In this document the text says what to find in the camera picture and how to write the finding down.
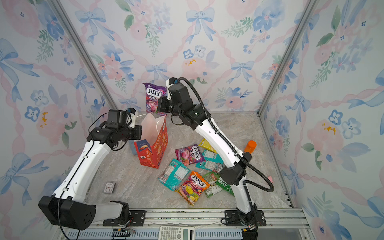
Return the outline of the red paper gift bag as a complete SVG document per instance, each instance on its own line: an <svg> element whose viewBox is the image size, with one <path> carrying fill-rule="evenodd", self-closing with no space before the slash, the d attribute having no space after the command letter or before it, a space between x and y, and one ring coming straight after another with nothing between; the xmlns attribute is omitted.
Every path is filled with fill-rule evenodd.
<svg viewBox="0 0 384 240"><path fill-rule="evenodd" d="M166 118L147 114L141 126L141 139L134 141L139 162L142 166L158 169L168 145Z"/></svg>

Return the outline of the orange Fox's fruits candy bag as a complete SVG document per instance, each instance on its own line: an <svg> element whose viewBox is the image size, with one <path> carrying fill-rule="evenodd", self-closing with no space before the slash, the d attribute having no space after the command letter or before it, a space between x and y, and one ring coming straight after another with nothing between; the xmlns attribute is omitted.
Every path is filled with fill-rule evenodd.
<svg viewBox="0 0 384 240"><path fill-rule="evenodd" d="M179 193L193 206L209 186L210 184L199 173L192 171L189 177L175 190L175 192Z"/></svg>

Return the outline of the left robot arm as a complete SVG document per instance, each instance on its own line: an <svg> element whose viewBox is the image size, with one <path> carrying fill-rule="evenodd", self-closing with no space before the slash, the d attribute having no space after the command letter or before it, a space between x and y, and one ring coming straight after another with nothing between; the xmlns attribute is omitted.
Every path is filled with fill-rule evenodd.
<svg viewBox="0 0 384 240"><path fill-rule="evenodd" d="M119 143L140 140L142 126L136 125L136 110L109 110L108 119L89 129L87 142L74 167L51 196L42 196L39 208L52 225L83 231L91 224L112 221L125 226L131 220L129 205L114 201L86 204L93 179L105 159Z"/></svg>

